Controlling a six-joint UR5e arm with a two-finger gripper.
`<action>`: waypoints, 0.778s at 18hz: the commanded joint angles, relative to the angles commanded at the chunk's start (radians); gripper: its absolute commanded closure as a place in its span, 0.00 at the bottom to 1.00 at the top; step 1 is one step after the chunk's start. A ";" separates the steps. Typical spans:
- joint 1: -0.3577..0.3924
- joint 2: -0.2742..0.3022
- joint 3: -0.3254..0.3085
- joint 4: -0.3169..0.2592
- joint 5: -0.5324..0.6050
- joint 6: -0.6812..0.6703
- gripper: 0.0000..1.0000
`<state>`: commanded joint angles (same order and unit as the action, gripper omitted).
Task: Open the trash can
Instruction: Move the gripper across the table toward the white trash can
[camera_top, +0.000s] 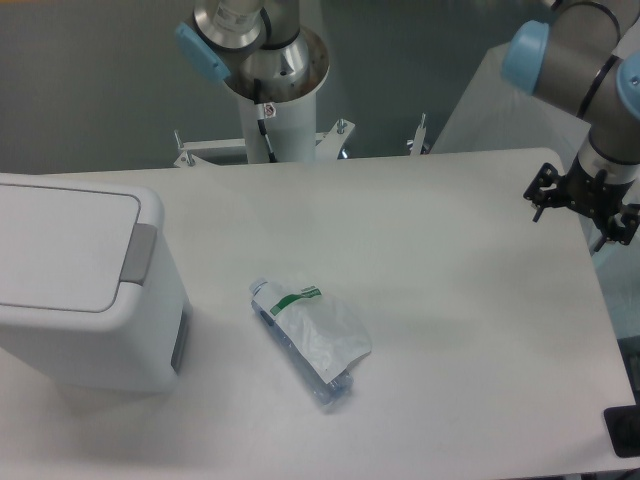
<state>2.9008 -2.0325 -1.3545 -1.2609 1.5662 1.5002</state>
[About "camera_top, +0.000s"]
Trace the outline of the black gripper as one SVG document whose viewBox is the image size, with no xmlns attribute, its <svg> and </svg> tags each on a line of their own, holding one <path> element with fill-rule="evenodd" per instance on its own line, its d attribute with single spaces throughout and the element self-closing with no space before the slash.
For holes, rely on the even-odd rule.
<svg viewBox="0 0 640 480">
<path fill-rule="evenodd" d="M 632 182 L 619 183 L 604 168 L 588 173 L 575 157 L 567 174 L 561 175 L 551 164 L 544 163 L 523 194 L 535 210 L 538 221 L 547 208 L 569 208 L 593 219 L 600 239 L 592 248 L 599 252 L 606 243 L 629 245 L 639 227 L 639 204 L 623 201 Z"/>
</svg>

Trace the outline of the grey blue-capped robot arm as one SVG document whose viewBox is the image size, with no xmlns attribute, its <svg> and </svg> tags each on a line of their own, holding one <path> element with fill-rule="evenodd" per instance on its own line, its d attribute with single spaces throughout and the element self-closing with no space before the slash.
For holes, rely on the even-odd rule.
<svg viewBox="0 0 640 480">
<path fill-rule="evenodd" d="M 537 212 L 589 218 L 601 244 L 629 244 L 639 207 L 625 196 L 639 172 L 639 58 L 614 54 L 639 20 L 635 1 L 553 1 L 553 24 L 529 21 L 509 43 L 504 80 L 588 123 L 569 170 L 544 164 L 525 190 Z M 316 94 L 329 72 L 321 38 L 296 1 L 199 1 L 175 31 L 192 67 L 238 102 L 251 163 L 334 160 L 341 133 L 319 138 Z"/>
</svg>

